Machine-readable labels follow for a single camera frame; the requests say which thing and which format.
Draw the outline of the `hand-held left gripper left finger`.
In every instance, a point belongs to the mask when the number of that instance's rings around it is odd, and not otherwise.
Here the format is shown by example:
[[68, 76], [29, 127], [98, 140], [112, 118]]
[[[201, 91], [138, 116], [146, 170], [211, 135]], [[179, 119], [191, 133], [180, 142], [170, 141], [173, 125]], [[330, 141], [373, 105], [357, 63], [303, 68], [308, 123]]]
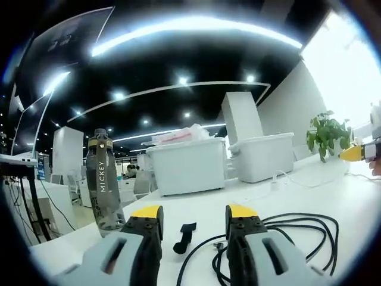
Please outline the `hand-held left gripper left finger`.
[[55, 277], [57, 285], [157, 285], [162, 258], [164, 211], [135, 211], [122, 229], [85, 251], [81, 264]]

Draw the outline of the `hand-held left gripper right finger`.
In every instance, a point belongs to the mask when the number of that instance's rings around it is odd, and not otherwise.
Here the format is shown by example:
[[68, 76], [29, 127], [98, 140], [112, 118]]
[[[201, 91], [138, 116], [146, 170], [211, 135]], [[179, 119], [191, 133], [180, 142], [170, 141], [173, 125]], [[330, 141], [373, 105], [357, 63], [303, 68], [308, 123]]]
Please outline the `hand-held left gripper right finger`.
[[231, 285], [327, 285], [327, 276], [284, 236], [268, 231], [253, 209], [226, 206], [226, 238]]

